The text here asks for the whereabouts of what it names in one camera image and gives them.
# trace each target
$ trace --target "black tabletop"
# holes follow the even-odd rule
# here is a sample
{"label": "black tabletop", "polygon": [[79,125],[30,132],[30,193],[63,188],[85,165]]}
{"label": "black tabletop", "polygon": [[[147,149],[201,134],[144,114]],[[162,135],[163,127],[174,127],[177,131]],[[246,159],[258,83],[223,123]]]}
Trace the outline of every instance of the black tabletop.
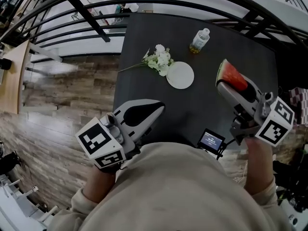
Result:
{"label": "black tabletop", "polygon": [[[189,44],[204,28],[210,30],[210,40],[199,54],[193,54]],[[132,15],[119,69],[140,63],[147,50],[151,48],[153,52],[157,44],[170,48],[175,61],[186,62],[192,67],[194,82],[187,89],[178,90],[148,67],[136,67],[118,74],[114,108],[135,99],[154,99],[166,104],[166,111],[145,138],[145,143],[168,141],[179,135],[196,145],[205,128],[224,136],[226,141],[232,139],[229,129],[234,119],[233,108],[215,87],[217,71],[224,59],[254,81],[261,91],[273,91],[277,95],[274,52],[229,29],[175,16]],[[237,148],[237,145],[233,143],[228,148]]]}

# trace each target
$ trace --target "red watermelon flesh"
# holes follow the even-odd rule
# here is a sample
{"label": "red watermelon flesh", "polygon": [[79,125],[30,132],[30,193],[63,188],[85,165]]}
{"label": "red watermelon flesh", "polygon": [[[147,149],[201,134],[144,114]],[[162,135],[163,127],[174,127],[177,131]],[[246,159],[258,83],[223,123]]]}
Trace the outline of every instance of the red watermelon flesh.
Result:
{"label": "red watermelon flesh", "polygon": [[248,87],[247,81],[236,70],[236,68],[227,61],[227,59],[223,60],[220,64],[216,78],[216,85],[219,81],[227,82],[237,91],[246,90]]}

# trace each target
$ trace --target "curved handrail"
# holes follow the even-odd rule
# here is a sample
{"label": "curved handrail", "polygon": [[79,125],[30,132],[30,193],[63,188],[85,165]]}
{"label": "curved handrail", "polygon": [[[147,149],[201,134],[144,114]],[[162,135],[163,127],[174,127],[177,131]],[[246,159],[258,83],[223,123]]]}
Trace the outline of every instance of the curved handrail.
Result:
{"label": "curved handrail", "polygon": [[[27,22],[29,19],[33,18],[36,14],[39,14],[46,9],[49,9],[61,2],[64,2],[66,0],[47,0],[44,3],[42,3],[40,6],[35,8],[31,13],[25,15],[21,20],[19,20],[15,25],[13,25],[11,28],[9,28],[0,38],[0,41],[3,41],[5,38],[8,37],[10,33],[15,31],[19,26]],[[280,20],[277,16],[275,16],[273,13],[268,11],[267,9],[263,8],[258,3],[252,1],[252,0],[228,0],[230,2],[233,2],[235,4],[238,4],[250,11],[254,11],[257,14],[259,14],[263,19],[268,19],[269,21],[274,22],[276,26],[280,28],[281,31],[283,31],[295,44],[298,44],[302,46],[303,49],[308,51],[307,46],[304,44],[304,42],[291,30],[291,28],[286,25],[282,20]]]}

